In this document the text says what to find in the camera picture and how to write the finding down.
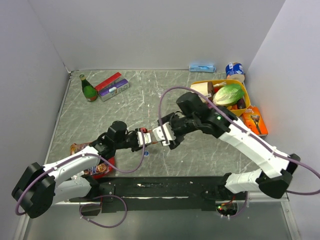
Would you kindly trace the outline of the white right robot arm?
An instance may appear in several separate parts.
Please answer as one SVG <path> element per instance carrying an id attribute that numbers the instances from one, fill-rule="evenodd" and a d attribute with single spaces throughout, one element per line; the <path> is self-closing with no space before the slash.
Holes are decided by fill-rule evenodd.
<path id="1" fill-rule="evenodd" d="M 265 195 L 280 199 L 287 191 L 300 158 L 288 155 L 269 145 L 225 107 L 209 108 L 196 93 L 187 92 L 176 101 L 183 117 L 171 113 L 158 121 L 158 127 L 152 132 L 155 139 L 170 149 L 175 149 L 184 136 L 194 131 L 214 136 L 233 146 L 259 169 L 245 173 L 227 173 L 218 193 L 223 199 L 230 199 L 240 192 L 260 191 Z"/>

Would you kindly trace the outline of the orange tea bottle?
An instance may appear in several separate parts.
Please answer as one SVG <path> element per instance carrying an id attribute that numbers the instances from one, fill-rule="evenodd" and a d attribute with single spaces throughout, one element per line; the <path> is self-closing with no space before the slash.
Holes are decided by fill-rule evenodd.
<path id="1" fill-rule="evenodd" d="M 144 133 L 144 142 L 146 146 L 158 143 L 158 140 L 152 130 L 148 130 Z"/>

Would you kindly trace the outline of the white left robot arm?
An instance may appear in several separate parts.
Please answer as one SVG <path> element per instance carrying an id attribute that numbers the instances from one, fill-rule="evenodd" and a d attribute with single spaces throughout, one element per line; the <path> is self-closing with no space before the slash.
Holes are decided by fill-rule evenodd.
<path id="1" fill-rule="evenodd" d="M 144 149 L 146 141 L 140 128 L 128 131 L 123 121 L 115 121 L 83 150 L 48 165 L 30 164 L 12 190 L 16 200 L 15 214 L 37 218 L 54 203 L 64 182 L 77 173 L 97 166 L 115 156 L 116 150 Z"/>

